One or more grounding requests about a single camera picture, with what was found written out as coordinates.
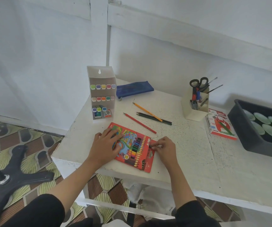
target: hand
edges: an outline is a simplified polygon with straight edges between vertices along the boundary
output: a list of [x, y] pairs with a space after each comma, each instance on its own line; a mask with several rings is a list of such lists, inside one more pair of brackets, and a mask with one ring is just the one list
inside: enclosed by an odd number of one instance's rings
[[167, 170], [169, 170], [170, 167], [178, 165], [176, 145], [168, 137], [165, 136], [150, 145], [153, 150], [158, 152], [160, 159]]
[[99, 169], [104, 164], [113, 160], [121, 149], [120, 146], [116, 144], [115, 148], [112, 150], [113, 144], [123, 137], [122, 134], [119, 134], [111, 138], [112, 135], [116, 134], [118, 131], [119, 129], [111, 130], [111, 128], [107, 128], [103, 133], [97, 133], [94, 136], [94, 141], [86, 161], [94, 164], [94, 166]]

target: white table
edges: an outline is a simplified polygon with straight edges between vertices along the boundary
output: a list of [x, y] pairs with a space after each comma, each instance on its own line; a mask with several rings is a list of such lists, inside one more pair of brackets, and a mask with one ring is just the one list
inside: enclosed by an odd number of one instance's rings
[[[118, 85], [127, 83], [117, 80]], [[163, 136], [170, 137], [176, 143], [179, 165], [196, 196], [272, 213], [272, 157], [246, 151], [239, 140], [211, 135], [205, 119], [201, 122], [185, 119], [180, 100], [178, 96], [160, 91], [126, 97], [122, 101], [116, 98], [113, 122], [154, 140]], [[173, 125], [137, 116], [135, 112], [141, 110], [132, 102], [138, 103], [160, 118], [172, 121]], [[123, 112], [143, 121], [157, 131], [157, 134], [126, 117]], [[94, 134], [102, 132], [110, 122], [105, 119], [93, 122], [91, 102], [88, 99], [52, 155], [64, 178], [87, 158]], [[116, 160], [104, 165], [97, 173], [171, 189], [169, 174], [158, 154], [155, 154], [151, 173], [139, 171]], [[79, 195], [77, 202], [81, 205], [104, 205], [88, 199], [83, 193]], [[118, 205], [112, 205], [111, 208], [132, 212], [132, 208], [122, 208]], [[169, 218], [162, 215], [155, 217]]]

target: black pencil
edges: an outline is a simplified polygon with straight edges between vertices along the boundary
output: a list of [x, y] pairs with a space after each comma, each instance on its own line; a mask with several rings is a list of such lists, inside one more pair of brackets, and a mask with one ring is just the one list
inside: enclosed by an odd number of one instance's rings
[[[156, 119], [154, 116], [147, 115], [147, 114], [144, 114], [144, 113], [141, 113], [141, 112], [136, 112], [136, 114], [137, 114], [138, 116], [141, 116], [141, 117], [144, 117], [144, 118], [147, 118], [147, 119], [151, 119], [151, 120], [155, 120], [155, 121], [160, 122], [160, 121], [159, 121], [158, 119]], [[172, 122], [166, 121], [166, 120], [163, 120], [163, 119], [162, 119], [162, 123], [165, 123], [165, 124], [168, 124], [168, 125], [172, 125]]]

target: black tray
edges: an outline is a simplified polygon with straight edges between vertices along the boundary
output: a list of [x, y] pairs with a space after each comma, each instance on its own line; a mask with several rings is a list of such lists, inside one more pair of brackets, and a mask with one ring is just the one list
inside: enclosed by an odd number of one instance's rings
[[[243, 109], [252, 114], [257, 112], [268, 117], [272, 116], [272, 108], [235, 99], [235, 106], [228, 114], [245, 150], [272, 157], [272, 136], [267, 132], [264, 135], [260, 135]], [[254, 122], [263, 125], [257, 118], [255, 118]]]

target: patterned floor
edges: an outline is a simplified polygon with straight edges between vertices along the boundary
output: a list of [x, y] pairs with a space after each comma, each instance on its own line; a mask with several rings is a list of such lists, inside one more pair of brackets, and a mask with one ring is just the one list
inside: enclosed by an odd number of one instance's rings
[[[55, 174], [54, 180], [51, 182], [27, 185], [15, 191], [2, 213], [0, 225], [29, 204], [34, 198], [44, 194], [63, 180], [50, 157], [61, 140], [62, 136], [59, 135], [46, 134], [32, 129], [0, 123], [0, 169], [4, 169], [8, 164], [13, 147], [24, 144], [28, 146], [28, 151], [21, 164], [21, 170], [24, 173], [49, 170]], [[87, 185], [89, 198], [91, 199], [124, 206], [129, 206], [130, 204], [121, 179], [95, 174]], [[198, 198], [198, 200], [206, 210], [206, 213], [218, 221], [240, 220], [237, 209], [234, 206], [202, 198]], [[143, 209], [141, 202], [136, 205], [136, 208]], [[61, 227], [81, 221], [86, 217], [92, 217], [94, 223], [108, 223], [114, 219], [126, 221], [127, 213], [106, 207], [83, 207], [74, 203], [66, 214]], [[138, 226], [149, 219], [151, 217], [135, 215], [134, 226]]]

